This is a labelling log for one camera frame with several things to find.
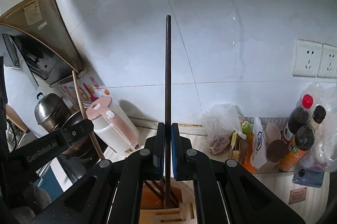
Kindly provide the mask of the dark brown chopstick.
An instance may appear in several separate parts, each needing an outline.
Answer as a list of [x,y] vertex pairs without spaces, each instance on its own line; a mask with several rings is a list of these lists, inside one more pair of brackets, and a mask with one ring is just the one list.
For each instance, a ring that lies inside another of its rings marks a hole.
[[166,46],[165,46],[165,202],[166,209],[170,207],[171,189],[171,16],[166,16]]

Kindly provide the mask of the small brown card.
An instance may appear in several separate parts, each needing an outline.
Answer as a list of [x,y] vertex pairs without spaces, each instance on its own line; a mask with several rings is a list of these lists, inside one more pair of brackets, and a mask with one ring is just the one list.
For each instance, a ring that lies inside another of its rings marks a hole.
[[290,190],[289,205],[300,203],[306,200],[307,187]]

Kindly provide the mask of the clear plastic bag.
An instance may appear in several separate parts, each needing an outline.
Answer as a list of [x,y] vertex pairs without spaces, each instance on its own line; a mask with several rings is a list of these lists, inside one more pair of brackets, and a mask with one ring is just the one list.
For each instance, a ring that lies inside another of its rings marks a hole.
[[243,116],[238,106],[234,104],[217,104],[205,111],[201,125],[206,134],[203,149],[211,155],[218,155],[231,142],[233,133],[245,140],[241,121]]

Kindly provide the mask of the brown lid jar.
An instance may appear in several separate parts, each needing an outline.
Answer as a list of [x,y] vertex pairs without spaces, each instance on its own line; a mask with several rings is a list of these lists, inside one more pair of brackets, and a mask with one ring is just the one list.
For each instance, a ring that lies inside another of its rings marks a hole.
[[272,163],[278,163],[288,152],[287,145],[282,140],[274,140],[267,148],[267,159]]

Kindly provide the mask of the light wooden chopstick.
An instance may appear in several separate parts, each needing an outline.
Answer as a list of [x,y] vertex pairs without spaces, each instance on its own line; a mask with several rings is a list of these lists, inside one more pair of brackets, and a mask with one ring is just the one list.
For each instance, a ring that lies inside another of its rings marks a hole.
[[[73,82],[74,82],[74,88],[75,88],[75,93],[76,93],[76,97],[77,97],[77,100],[78,100],[78,105],[79,105],[80,112],[82,114],[83,119],[88,119],[88,116],[86,114],[86,110],[84,108],[84,104],[83,104],[81,96],[80,96],[80,91],[79,91],[79,86],[78,86],[77,77],[76,77],[76,71],[75,70],[72,70],[72,79],[73,79]],[[92,141],[92,143],[94,145],[94,148],[95,148],[95,150],[96,150],[96,152],[97,152],[100,160],[104,160],[105,159],[104,154],[102,152],[102,149],[99,146],[99,143],[98,143],[98,141],[96,139],[96,136],[95,136],[94,132],[91,131],[89,133],[89,135],[90,135],[90,139],[91,139],[91,141]]]

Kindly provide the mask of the red cap soy sauce bottle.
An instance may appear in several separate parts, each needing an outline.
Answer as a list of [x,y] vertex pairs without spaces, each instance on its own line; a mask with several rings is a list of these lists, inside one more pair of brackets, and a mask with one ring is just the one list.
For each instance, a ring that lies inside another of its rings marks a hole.
[[300,100],[298,106],[291,112],[287,121],[287,125],[281,135],[281,140],[286,145],[289,145],[292,137],[296,135],[299,128],[303,125],[306,125],[310,120],[310,108],[312,107],[313,103],[313,97],[309,94],[305,94]]

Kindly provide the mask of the orange label sauce bottle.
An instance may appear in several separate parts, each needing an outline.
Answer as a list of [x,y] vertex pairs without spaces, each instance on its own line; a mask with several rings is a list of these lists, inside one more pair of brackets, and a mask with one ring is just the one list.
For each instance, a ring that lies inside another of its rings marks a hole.
[[303,125],[292,138],[288,153],[279,162],[279,170],[288,172],[311,149],[315,141],[314,130],[309,125]]

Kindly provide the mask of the pink white electric kettle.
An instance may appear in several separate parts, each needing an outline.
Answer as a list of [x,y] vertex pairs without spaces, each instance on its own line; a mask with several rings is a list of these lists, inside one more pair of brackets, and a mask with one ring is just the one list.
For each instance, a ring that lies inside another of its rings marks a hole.
[[110,96],[96,99],[86,114],[96,135],[118,155],[127,156],[140,149],[138,129]]

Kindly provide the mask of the black wok pan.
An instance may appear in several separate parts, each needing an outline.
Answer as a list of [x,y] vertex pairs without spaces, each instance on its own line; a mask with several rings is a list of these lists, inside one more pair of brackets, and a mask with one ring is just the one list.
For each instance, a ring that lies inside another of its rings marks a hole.
[[[83,120],[81,111],[74,112],[62,125],[61,129],[70,129]],[[71,147],[62,153],[63,156],[72,159],[89,160],[97,155],[96,149],[89,134],[79,135],[77,131],[72,130],[71,136],[75,140],[70,141]]]

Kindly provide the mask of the black range hood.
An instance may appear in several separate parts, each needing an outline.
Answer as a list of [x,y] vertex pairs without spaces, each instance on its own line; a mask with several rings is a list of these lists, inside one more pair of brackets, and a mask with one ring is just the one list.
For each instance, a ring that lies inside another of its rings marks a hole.
[[1,57],[49,86],[84,69],[55,0],[24,0],[1,15]]

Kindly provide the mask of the stainless steel pot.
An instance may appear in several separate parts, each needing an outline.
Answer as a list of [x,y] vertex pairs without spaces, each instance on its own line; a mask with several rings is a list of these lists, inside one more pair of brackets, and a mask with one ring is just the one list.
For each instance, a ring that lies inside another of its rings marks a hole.
[[39,92],[37,100],[38,104],[34,109],[35,119],[48,133],[60,128],[71,116],[71,111],[63,98],[55,93],[44,95]]

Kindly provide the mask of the beige utensil holder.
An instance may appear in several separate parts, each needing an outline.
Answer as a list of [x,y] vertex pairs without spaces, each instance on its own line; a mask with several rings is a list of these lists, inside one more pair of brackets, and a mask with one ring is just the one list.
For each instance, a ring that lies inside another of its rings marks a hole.
[[169,203],[164,190],[164,180],[144,182],[139,223],[197,223],[193,183],[172,178]]

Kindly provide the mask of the blue cabinet drawers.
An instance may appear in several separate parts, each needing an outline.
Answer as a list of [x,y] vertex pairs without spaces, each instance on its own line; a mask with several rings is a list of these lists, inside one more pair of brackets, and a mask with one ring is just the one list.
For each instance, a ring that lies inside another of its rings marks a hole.
[[72,182],[66,175],[58,159],[53,159],[44,170],[43,176],[34,182],[34,185],[47,192],[53,202],[72,186]]

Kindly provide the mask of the white wall socket panel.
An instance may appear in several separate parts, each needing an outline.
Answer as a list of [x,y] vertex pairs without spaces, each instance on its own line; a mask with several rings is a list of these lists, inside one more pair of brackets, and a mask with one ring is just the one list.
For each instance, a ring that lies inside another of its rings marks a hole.
[[292,75],[336,79],[336,46],[297,39]]

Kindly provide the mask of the black cap sauce bottle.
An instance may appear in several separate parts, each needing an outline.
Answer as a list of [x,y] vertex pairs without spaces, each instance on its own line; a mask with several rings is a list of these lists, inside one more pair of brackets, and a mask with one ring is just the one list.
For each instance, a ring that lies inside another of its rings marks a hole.
[[313,111],[309,126],[316,130],[326,118],[326,110],[323,106],[317,105]]

